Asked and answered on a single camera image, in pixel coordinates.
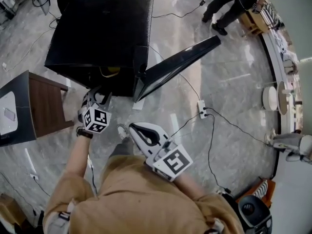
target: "hand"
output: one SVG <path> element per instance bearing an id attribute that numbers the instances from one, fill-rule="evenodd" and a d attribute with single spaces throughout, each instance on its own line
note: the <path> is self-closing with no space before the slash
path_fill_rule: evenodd
<path id="1" fill-rule="evenodd" d="M 253 4 L 252 12 L 255 14 L 259 14 L 262 10 L 262 7 L 263 7 L 263 4 L 255 3 L 255 4 Z"/>

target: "white cube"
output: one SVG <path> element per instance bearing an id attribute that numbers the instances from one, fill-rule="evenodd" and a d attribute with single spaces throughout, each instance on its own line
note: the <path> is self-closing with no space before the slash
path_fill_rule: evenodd
<path id="1" fill-rule="evenodd" d="M 109 125 L 112 114 L 100 109 L 89 107 L 82 114 L 83 124 L 87 131 L 100 134 Z"/>

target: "black wristband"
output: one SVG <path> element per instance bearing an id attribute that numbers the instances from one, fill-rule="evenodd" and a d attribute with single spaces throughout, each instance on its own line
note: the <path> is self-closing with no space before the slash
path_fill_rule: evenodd
<path id="1" fill-rule="evenodd" d="M 87 131 L 85 131 L 83 128 L 79 128 L 77 129 L 77 136 L 85 136 L 86 138 L 92 139 L 93 138 L 93 134 L 88 133 Z"/>

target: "smartphone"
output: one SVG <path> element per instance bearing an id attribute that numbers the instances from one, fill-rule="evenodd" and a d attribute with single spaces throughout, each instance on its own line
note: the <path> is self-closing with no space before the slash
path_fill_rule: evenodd
<path id="1" fill-rule="evenodd" d="M 4 109 L 4 116 L 10 119 L 11 121 L 15 121 L 15 113 L 7 108 Z"/>

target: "black shoe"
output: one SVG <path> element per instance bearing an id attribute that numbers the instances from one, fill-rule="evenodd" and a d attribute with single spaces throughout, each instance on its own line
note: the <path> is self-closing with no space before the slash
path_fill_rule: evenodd
<path id="1" fill-rule="evenodd" d="M 206 23 L 210 21 L 212 18 L 206 18 L 205 16 L 201 19 L 202 22 Z"/>
<path id="2" fill-rule="evenodd" d="M 217 31 L 220 35 L 222 35 L 222 36 L 226 36 L 226 35 L 228 34 L 228 32 L 226 32 L 225 29 L 219 28 L 218 25 L 217 25 L 216 23 L 213 23 L 213 24 L 211 25 L 211 27 L 212 27 L 214 30 L 216 30 L 216 31 Z"/>

